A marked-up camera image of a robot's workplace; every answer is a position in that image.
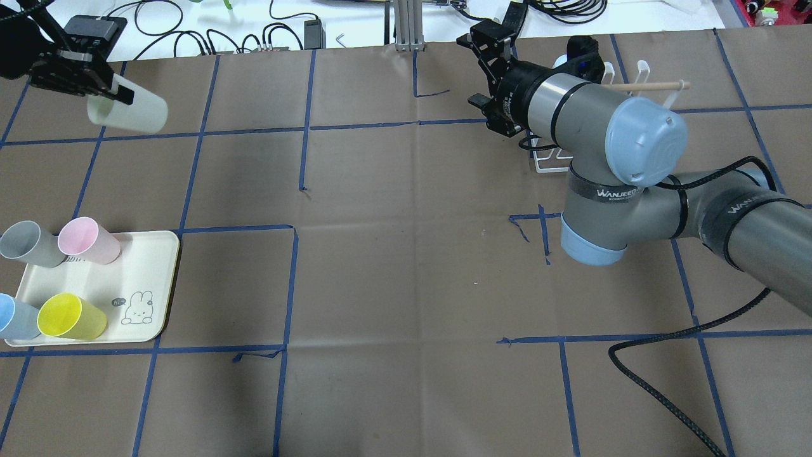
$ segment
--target tray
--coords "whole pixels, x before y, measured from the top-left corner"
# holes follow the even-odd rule
[[[40,335],[31,340],[6,340],[9,346],[56,346],[110,342],[146,342],[166,322],[180,242],[169,231],[113,233],[121,256],[99,265],[76,257],[56,268],[27,265],[17,298],[41,307],[48,298],[71,292],[107,314],[107,328],[92,341]]]

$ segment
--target grid of blue tape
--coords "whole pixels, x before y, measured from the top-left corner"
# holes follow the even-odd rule
[[[799,105],[779,105],[779,106],[769,106],[769,107],[750,107],[747,104],[745,99],[745,95],[741,90],[741,86],[738,83],[738,79],[734,74],[732,67],[730,66],[727,53],[724,50],[723,43],[719,38],[719,34],[715,31],[715,37],[717,41],[717,45],[719,47],[719,52],[725,62],[726,68],[728,70],[728,74],[731,77],[733,84],[736,86],[736,91],[741,99],[742,107],[731,107],[731,108],[702,108],[702,109],[687,109],[687,110],[677,110],[680,113],[700,113],[700,112],[744,112],[748,116],[748,120],[753,128],[754,135],[758,139],[759,146],[761,147],[762,153],[764,154],[765,159],[767,160],[768,166],[776,175],[776,180],[778,180],[777,172],[775,172],[775,168],[772,164],[770,159],[769,153],[767,151],[766,146],[764,145],[763,140],[761,139],[761,135],[758,131],[758,126],[755,124],[755,120],[752,116],[752,111],[766,111],[766,110],[790,110],[790,109],[809,109],[812,108],[812,104],[799,104]],[[623,81],[628,83],[628,75],[626,73],[625,65],[620,53],[620,49],[617,44],[617,40],[615,35],[610,35],[611,43],[615,51],[615,56],[617,58],[618,66],[620,69],[620,74],[623,77]],[[409,122],[394,122],[394,123],[380,123],[380,124],[340,124],[340,125],[324,125],[324,126],[310,126],[310,112],[312,106],[312,97],[313,97],[313,75],[315,73],[316,68],[316,51],[311,51],[311,60],[310,60],[310,69],[309,69],[309,82],[308,82],[308,91],[307,91],[307,105],[305,109],[305,118],[304,118],[304,125],[302,127],[295,127],[295,128],[254,128],[254,129],[242,129],[242,130],[227,130],[227,131],[214,131],[214,132],[207,132],[205,131],[206,122],[209,116],[209,109],[211,108],[211,101],[212,96],[214,94],[214,85],[217,79],[217,73],[219,68],[220,58],[215,58],[214,70],[211,76],[211,83],[209,86],[209,93],[206,100],[205,111],[203,115],[203,120],[201,122],[201,128],[196,133],[169,133],[169,134],[155,134],[155,135],[132,135],[126,137],[105,137],[105,128],[101,128],[98,137],[95,138],[73,138],[73,139],[63,139],[63,140],[42,140],[42,141],[7,141],[9,132],[11,131],[11,127],[14,123],[15,117],[19,112],[20,107],[22,106],[25,94],[28,92],[28,84],[26,84],[21,94],[19,95],[18,101],[15,105],[15,109],[11,114],[11,118],[6,126],[5,131],[3,132],[2,137],[0,137],[0,150],[3,147],[8,146],[26,146],[26,145],[45,145],[45,144],[56,144],[56,143],[74,143],[74,142],[95,142],[95,148],[93,151],[92,158],[88,165],[88,171],[85,175],[84,183],[82,185],[82,189],[80,191],[80,195],[76,202],[76,209],[74,211],[74,216],[79,214],[82,200],[84,198],[84,192],[87,189],[87,184],[89,182],[91,173],[93,171],[93,165],[95,163],[95,159],[97,157],[97,153],[101,144],[105,141],[130,141],[130,140],[142,140],[142,139],[154,139],[154,138],[173,138],[173,137],[197,137],[197,147],[195,150],[194,160],[192,161],[192,170],[189,177],[188,189],[186,193],[186,199],[184,201],[184,209],[183,214],[181,217],[180,226],[177,229],[173,229],[172,231],[178,234],[178,236],[182,239],[185,233],[218,233],[218,232],[236,232],[236,231],[253,231],[253,230],[286,230],[290,229],[293,231],[293,247],[292,247],[292,256],[291,256],[291,271],[290,271],[290,279],[288,284],[288,296],[287,296],[287,314],[285,319],[285,327],[284,327],[284,336],[282,344],[272,344],[272,345],[248,345],[248,346],[198,346],[198,347],[161,347],[161,337],[158,336],[154,342],[153,347],[151,348],[132,348],[132,349],[83,349],[83,350],[34,350],[33,347],[29,347],[27,350],[23,351],[0,351],[0,358],[24,358],[23,366],[20,369],[19,378],[17,384],[15,386],[15,392],[12,395],[11,403],[8,407],[8,411],[6,413],[6,418],[3,423],[2,431],[0,432],[0,448],[2,448],[2,444],[6,438],[6,434],[8,432],[9,425],[11,423],[12,416],[14,414],[15,406],[19,399],[19,393],[22,390],[23,383],[25,380],[25,375],[28,370],[28,365],[30,364],[32,357],[54,357],[54,356],[72,356],[72,355],[150,355],[150,363],[149,363],[149,371],[147,375],[145,390],[144,390],[144,397],[141,404],[140,414],[139,414],[139,421],[136,430],[136,439],[133,443],[132,448],[132,456],[136,457],[139,452],[140,448],[140,439],[141,434],[143,433],[144,422],[146,418],[146,412],[149,405],[149,395],[152,389],[152,380],[155,371],[155,364],[157,361],[157,357],[160,354],[196,354],[196,353],[211,353],[211,352],[258,352],[258,351],[267,351],[267,352],[280,352],[282,354],[280,369],[279,369],[279,386],[277,392],[277,409],[276,409],[276,421],[274,424],[274,441],[273,441],[273,456],[279,456],[279,440],[281,438],[281,430],[282,430],[282,411],[283,411],[283,400],[284,400],[284,388],[285,388],[285,380],[286,380],[286,373],[287,373],[287,345],[290,342],[290,330],[291,330],[291,320],[292,320],[292,312],[293,312],[293,298],[294,298],[294,290],[296,284],[296,262],[298,257],[298,246],[299,246],[299,236],[296,232],[296,229],[291,225],[256,225],[256,226],[238,226],[238,227],[208,227],[208,228],[186,228],[186,217],[188,214],[188,206],[190,202],[190,198],[192,195],[192,188],[194,186],[195,174],[197,170],[197,163],[200,158],[200,151],[201,145],[203,142],[204,137],[208,136],[217,136],[217,135],[240,135],[240,134],[248,134],[248,133],[281,133],[281,132],[304,132],[303,142],[302,142],[302,152],[301,152],[301,165],[300,165],[300,179],[299,179],[299,188],[300,190],[307,190],[305,187],[305,170],[307,165],[307,146],[308,146],[308,134],[310,131],[318,131],[318,130],[335,130],[335,129],[347,129],[347,128],[391,128],[391,127],[398,127],[401,125],[438,125],[438,124],[469,124],[469,123],[484,123],[484,119],[453,119],[453,120],[415,120]],[[122,74],[126,71],[126,64],[122,66]],[[417,53],[413,54],[412,57],[412,91],[413,96],[415,98],[421,97],[431,97],[434,95],[445,94],[447,90],[442,92],[437,92],[433,94],[425,94],[420,95],[417,91],[417,81],[418,81],[418,72],[417,72]],[[550,219],[556,219],[561,216],[560,213],[547,213],[544,211],[544,208],[539,205],[538,206],[538,214],[534,215],[511,215],[510,221],[513,224],[516,224],[520,230],[522,230],[521,226],[519,225],[519,220],[536,220],[538,219],[540,222],[540,229],[542,231],[542,241],[544,245],[544,257],[546,263],[549,265],[550,260],[549,256],[551,254],[550,251],[550,242],[547,236],[547,226],[546,222]],[[522,236],[527,239],[524,232],[521,232]],[[685,275],[685,266],[682,263],[682,258],[679,251],[679,246],[676,242],[672,241],[672,249],[674,251],[675,261],[677,263],[678,270],[680,272],[680,279],[682,280],[686,302],[688,304],[689,312],[691,314],[692,320],[695,324],[698,324],[698,318],[694,314],[694,304],[693,304],[693,297],[691,295],[691,290],[688,284],[687,276]],[[625,341],[629,339],[641,338],[641,337],[650,337],[653,336],[652,334],[615,334],[615,335],[571,335],[571,336],[541,336],[541,337],[517,337],[517,338],[504,338],[503,340],[497,342],[498,344],[528,344],[528,343],[555,343],[559,346],[559,356],[561,362],[561,370],[562,376],[564,381],[564,397],[566,398],[566,404],[568,409],[568,420],[570,426],[570,433],[572,438],[572,451],[576,457],[580,457],[580,444],[578,442],[578,434],[577,434],[577,421],[576,421],[576,412],[574,403],[572,401],[572,387],[569,381],[569,370],[567,364],[567,354],[566,354],[566,346],[565,343],[577,343],[577,342],[619,342]],[[712,367],[710,358],[708,357],[707,350],[705,347],[705,340],[706,339],[713,339],[713,338],[736,338],[736,337],[791,337],[791,336],[812,336],[812,329],[778,329],[778,330],[742,330],[742,331],[727,331],[727,332],[704,332],[694,334],[688,337],[688,339],[696,339],[698,341],[699,349],[702,354],[702,361],[704,363],[706,369],[706,375],[708,384],[710,387],[711,395],[714,400],[717,416],[719,419],[719,425],[722,429],[722,433],[724,436],[725,446],[727,447],[728,454],[731,457],[735,456],[735,451],[733,449],[732,440],[730,438],[730,433],[727,427],[727,422],[725,420],[723,408],[721,402],[719,400],[718,388],[715,383],[715,378],[713,375]]]

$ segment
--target plastic cup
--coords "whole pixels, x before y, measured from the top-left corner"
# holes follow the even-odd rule
[[[0,294],[0,338],[30,340],[40,334],[38,309],[10,295]]]
[[[92,340],[104,332],[107,315],[81,297],[65,292],[42,305],[37,327],[49,337]]]
[[[0,255],[48,268],[56,267],[65,260],[65,254],[57,245],[57,238],[33,220],[20,221],[6,230],[0,238]]]
[[[136,83],[114,74],[112,89],[117,91],[119,85],[134,92],[132,105],[110,100],[101,95],[90,95],[88,96],[90,122],[145,133],[160,131],[166,124],[166,118],[169,115],[166,100]]]
[[[59,250],[89,262],[107,264],[121,254],[121,243],[98,222],[77,217],[68,222],[57,239]]]

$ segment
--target metal bracket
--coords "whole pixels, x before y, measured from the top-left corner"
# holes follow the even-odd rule
[[[394,0],[398,51],[424,50],[423,3],[421,0]]]

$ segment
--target blue joint cap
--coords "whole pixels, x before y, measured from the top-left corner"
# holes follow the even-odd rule
[[[623,258],[626,248],[612,250],[598,246],[575,233],[561,215],[561,247],[578,262],[594,267],[606,267]]]
[[[607,126],[607,163],[628,185],[651,187],[665,179],[687,145],[685,121],[648,98],[622,102]]]

